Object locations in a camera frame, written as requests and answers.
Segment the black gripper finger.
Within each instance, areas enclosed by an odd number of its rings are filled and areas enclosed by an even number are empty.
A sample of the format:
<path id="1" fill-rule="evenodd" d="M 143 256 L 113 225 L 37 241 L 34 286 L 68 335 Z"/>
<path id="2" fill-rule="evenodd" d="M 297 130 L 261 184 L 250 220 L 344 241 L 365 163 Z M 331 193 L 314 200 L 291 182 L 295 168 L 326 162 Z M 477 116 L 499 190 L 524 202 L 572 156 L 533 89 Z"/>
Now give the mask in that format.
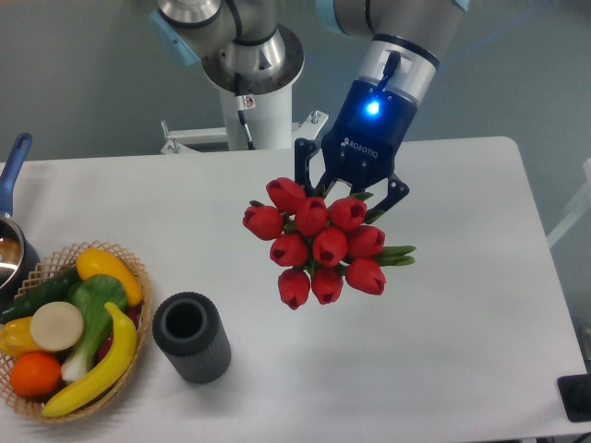
<path id="1" fill-rule="evenodd" d="M 313 185 L 310 180 L 310 162 L 320 152 L 316 142 L 306 138 L 295 140 L 295 182 L 305 191 L 307 196 L 326 196 L 332 186 L 332 176 L 326 170 L 318 183 Z"/>
<path id="2" fill-rule="evenodd" d="M 409 186 L 403 182 L 397 174 L 388 177 L 388 190 L 386 197 L 373 207 L 374 210 L 387 212 L 410 193 Z"/>

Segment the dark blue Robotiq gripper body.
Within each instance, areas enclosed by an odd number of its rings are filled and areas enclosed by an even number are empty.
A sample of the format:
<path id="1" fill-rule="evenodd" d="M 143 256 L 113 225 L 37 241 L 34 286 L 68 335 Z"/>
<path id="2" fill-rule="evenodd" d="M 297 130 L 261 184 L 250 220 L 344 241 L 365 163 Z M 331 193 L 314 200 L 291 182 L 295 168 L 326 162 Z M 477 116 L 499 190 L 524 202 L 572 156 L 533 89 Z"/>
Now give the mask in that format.
<path id="1" fill-rule="evenodd" d="M 378 33 L 331 130 L 321 140 L 325 173 L 361 191 L 394 172 L 395 156 L 433 79 L 439 59 L 418 44 Z"/>

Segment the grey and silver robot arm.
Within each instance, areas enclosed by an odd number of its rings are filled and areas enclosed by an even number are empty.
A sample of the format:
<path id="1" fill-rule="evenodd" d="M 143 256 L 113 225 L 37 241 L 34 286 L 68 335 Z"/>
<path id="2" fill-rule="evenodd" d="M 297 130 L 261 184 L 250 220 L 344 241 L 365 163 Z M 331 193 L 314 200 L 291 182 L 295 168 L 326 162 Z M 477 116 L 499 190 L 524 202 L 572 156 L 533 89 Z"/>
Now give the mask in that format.
<path id="1" fill-rule="evenodd" d="M 466 1 L 319 1 L 324 24 L 370 44 L 332 128 L 295 133 L 292 87 L 305 63 L 302 44 L 277 18 L 273 1 L 161 1 L 155 34 L 182 65 L 201 64 L 217 88 L 231 150 L 293 149 L 295 180 L 307 192 L 337 182 L 358 193 L 386 182 L 378 204 L 408 195 L 395 157 L 464 18 Z M 321 154 L 319 183 L 309 178 Z"/>

